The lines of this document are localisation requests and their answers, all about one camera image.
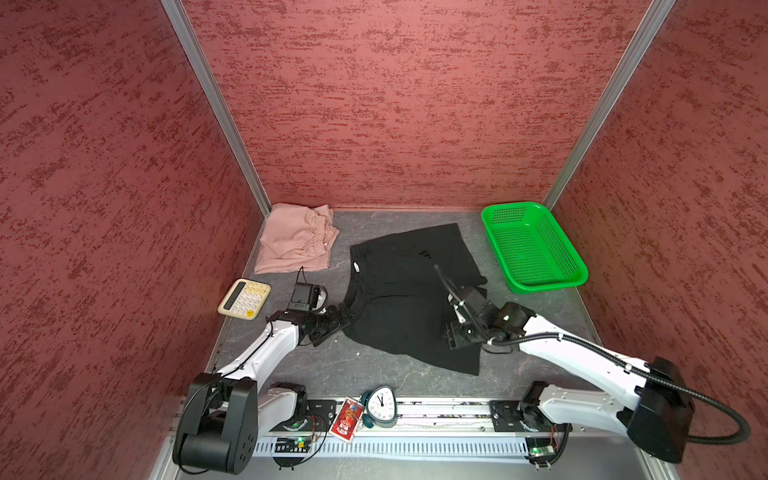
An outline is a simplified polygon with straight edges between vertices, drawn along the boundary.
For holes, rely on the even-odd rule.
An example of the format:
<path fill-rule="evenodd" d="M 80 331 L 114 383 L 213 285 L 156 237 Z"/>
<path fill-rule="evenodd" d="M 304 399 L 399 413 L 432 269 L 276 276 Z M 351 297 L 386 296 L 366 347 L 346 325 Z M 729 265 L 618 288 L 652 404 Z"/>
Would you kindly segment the pink drawstring shorts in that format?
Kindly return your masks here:
<path fill-rule="evenodd" d="M 277 203 L 259 238 L 254 273 L 325 270 L 339 233 L 328 205 L 310 208 Z"/>

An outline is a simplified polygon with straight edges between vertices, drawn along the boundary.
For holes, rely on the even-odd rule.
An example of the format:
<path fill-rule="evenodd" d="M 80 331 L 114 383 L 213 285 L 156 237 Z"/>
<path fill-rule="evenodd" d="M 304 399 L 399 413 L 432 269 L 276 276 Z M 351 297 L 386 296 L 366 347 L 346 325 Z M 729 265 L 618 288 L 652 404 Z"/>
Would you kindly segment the black shorts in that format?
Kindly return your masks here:
<path fill-rule="evenodd" d="M 350 247 L 350 282 L 344 304 L 354 322 L 351 340 L 429 365 L 477 376 L 480 346 L 449 347 L 446 326 L 456 319 L 449 292 L 435 270 L 459 287 L 487 294 L 456 223 L 390 234 Z"/>

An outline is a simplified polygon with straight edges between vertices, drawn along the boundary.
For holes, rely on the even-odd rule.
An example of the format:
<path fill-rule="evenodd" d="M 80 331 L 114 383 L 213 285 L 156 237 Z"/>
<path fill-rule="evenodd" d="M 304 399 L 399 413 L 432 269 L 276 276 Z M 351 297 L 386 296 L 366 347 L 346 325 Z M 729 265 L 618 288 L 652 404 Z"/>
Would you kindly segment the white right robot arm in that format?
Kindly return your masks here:
<path fill-rule="evenodd" d="M 670 362 L 647 363 L 607 350 L 522 305 L 498 308 L 474 287 L 449 288 L 448 302 L 455 314 L 445 333 L 450 348 L 515 347 L 592 385 L 569 390 L 534 382 L 513 416 L 523 428 L 592 427 L 625 436 L 659 460 L 681 463 L 694 406 L 690 395 L 671 388 L 680 376 Z"/>

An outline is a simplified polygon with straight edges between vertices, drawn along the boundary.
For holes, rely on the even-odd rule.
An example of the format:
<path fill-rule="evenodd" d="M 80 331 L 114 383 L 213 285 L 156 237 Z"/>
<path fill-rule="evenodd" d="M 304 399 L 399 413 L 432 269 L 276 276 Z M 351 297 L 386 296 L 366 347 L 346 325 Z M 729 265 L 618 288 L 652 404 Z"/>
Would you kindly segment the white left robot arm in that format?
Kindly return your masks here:
<path fill-rule="evenodd" d="M 330 417 L 311 416 L 306 387 L 265 381 L 304 340 L 318 346 L 354 322 L 342 305 L 319 312 L 280 310 L 267 318 L 259 337 L 215 373 L 198 374 L 188 389 L 172 452 L 181 471 L 241 473 L 257 441 L 281 424 L 308 420 L 316 431 L 330 429 Z"/>

